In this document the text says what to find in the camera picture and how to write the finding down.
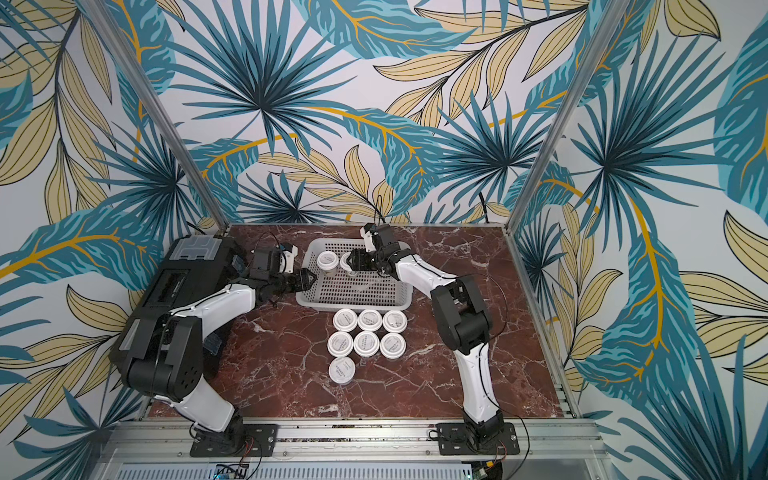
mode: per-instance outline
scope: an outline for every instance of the metal pole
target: metal pole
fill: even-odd
[[[214,219],[220,230],[226,230],[229,220],[224,216],[221,206],[210,189],[205,184],[203,175],[197,169],[189,150],[187,150],[184,141],[179,136],[179,132],[174,126],[174,122],[168,116],[163,108],[160,98],[155,93],[149,78],[144,73],[141,64],[136,60],[136,54],[131,50],[124,35],[120,34],[120,27],[108,12],[104,0],[81,0],[80,5],[88,14],[93,22],[94,28],[98,32],[101,40],[107,46],[107,50],[112,53],[114,63],[120,67],[128,83],[136,91],[141,103],[147,110],[155,127],[160,131],[165,141],[168,143],[170,151],[174,154],[179,165],[187,175],[190,185],[200,195],[200,200],[208,210],[211,218]]]
[[[595,27],[592,39],[587,44],[587,50],[584,52],[581,66],[571,80],[571,85],[568,87],[568,92],[563,98],[563,103],[560,104],[549,133],[541,144],[531,171],[528,173],[528,179],[525,181],[520,196],[515,202],[515,207],[509,215],[506,228],[510,235],[514,235],[520,226],[525,210],[531,203],[536,189],[538,189],[538,185],[541,182],[541,177],[544,176],[544,172],[547,170],[547,164],[554,153],[554,148],[558,140],[563,136],[565,125],[578,106],[581,96],[584,95],[584,91],[587,89],[594,71],[600,64],[603,52],[608,47],[608,42],[611,41],[614,32],[618,28],[621,16],[627,11],[629,2],[630,0],[610,0],[598,26]]]

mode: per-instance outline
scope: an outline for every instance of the black cable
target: black cable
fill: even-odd
[[[207,233],[203,232],[203,230],[201,228],[199,228],[197,225],[195,225],[194,223],[187,222],[187,225],[189,225],[190,227],[192,227],[195,230],[197,230],[198,232],[200,232],[200,235],[207,235]]]
[[[478,364],[480,363],[480,355],[482,354],[482,347],[480,347],[480,350],[478,350]],[[525,443],[527,445],[527,448],[525,450],[525,456],[523,457],[523,461],[520,462],[520,465],[507,477],[505,480],[509,480],[510,478],[514,477],[515,474],[522,468],[523,464],[525,463],[525,460],[528,458],[528,453],[531,451],[531,436],[528,434],[528,427],[525,426],[525,422],[523,421],[523,418],[520,415],[515,415],[514,413],[507,412],[504,410],[501,406],[499,406],[498,403],[491,400],[491,396],[488,394],[488,390],[485,389],[485,382],[483,382],[482,379],[482,372],[480,373],[480,386],[482,387],[482,392],[485,394],[485,398],[488,399],[488,401],[495,406],[497,409],[501,410],[502,412],[506,413],[507,415],[512,415],[513,417],[517,417],[520,419],[520,423],[523,424],[523,429],[525,429]]]

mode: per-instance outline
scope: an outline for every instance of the tropical leaf wallpaper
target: tropical leaf wallpaper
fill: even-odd
[[[768,5],[635,0],[614,56],[515,232],[548,342],[618,478],[768,478]]]

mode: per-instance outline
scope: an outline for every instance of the basket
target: basket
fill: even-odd
[[[296,294],[301,306],[314,308],[318,312],[336,312],[342,308],[355,310],[405,310],[411,306],[413,287],[392,277],[382,277],[377,272],[358,272],[350,278],[339,266],[336,275],[326,276],[317,266],[317,256],[326,250],[341,258],[356,248],[364,248],[362,239],[318,238],[312,240],[304,254],[302,267],[317,275],[317,281],[306,292]],[[401,248],[410,248],[400,242]]]

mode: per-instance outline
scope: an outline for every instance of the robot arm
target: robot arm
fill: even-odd
[[[392,228],[368,223],[360,233],[365,249],[349,256],[353,270],[377,270],[410,283],[432,299],[432,312],[442,341],[453,350],[464,389],[464,420],[470,445],[480,449],[502,430],[488,367],[492,322],[485,301],[471,276],[456,276],[400,247]]]

